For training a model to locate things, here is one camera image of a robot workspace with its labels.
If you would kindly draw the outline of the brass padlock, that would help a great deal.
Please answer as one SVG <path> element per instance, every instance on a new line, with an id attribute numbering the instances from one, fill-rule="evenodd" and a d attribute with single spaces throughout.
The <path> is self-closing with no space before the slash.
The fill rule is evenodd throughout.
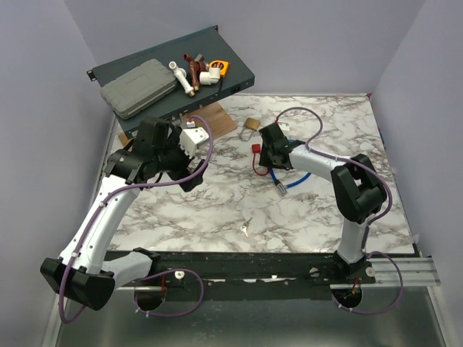
<path id="1" fill-rule="evenodd" d="M 258 119 L 254 118 L 247 118 L 243 124 L 242 130 L 239 133 L 239 139 L 241 141 L 249 141 L 254 133 L 258 131 L 258 128 L 260 126 L 260 121 Z"/>

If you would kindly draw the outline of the white pvc elbow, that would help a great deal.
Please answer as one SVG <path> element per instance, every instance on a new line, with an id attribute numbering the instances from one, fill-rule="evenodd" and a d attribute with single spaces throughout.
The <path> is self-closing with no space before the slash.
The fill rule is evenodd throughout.
<path id="1" fill-rule="evenodd" d="M 220 79 L 221 73 L 218 67 L 210 67 L 208 71 L 199 74 L 199 82 L 201 85 L 214 85 Z"/>

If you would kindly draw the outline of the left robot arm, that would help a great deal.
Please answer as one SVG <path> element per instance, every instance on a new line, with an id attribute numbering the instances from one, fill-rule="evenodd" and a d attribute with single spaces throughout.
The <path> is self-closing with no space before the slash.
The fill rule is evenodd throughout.
<path id="1" fill-rule="evenodd" d="M 56 258 L 45 258 L 40 272 L 59 295 L 95 311 L 103 308 L 119 287 L 134 280 L 146 286 L 160 277 L 159 256 L 136 248 L 117 260 L 105 259 L 122 218 L 141 191 L 178 185 L 184 192 L 203 181 L 208 159 L 194 170 L 189 165 L 198 148 L 213 144 L 207 124 L 183 128 L 148 118 L 140 123 L 132 143 L 111 154 L 97 196 L 82 225 Z"/>

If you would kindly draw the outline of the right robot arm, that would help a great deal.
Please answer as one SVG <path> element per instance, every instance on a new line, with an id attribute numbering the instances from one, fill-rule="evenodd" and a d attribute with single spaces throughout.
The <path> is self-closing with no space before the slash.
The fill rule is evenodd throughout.
<path id="1" fill-rule="evenodd" d="M 261 166 L 309 172 L 332 184 L 344 220 L 331 272 L 337 281 L 351 282 L 367 259 L 365 246 L 370 224 L 391 197 L 387 183 L 366 155 L 345 157 L 323 153 L 301 140 L 288 140 L 277 123 L 263 127 L 259 133 L 263 141 Z"/>

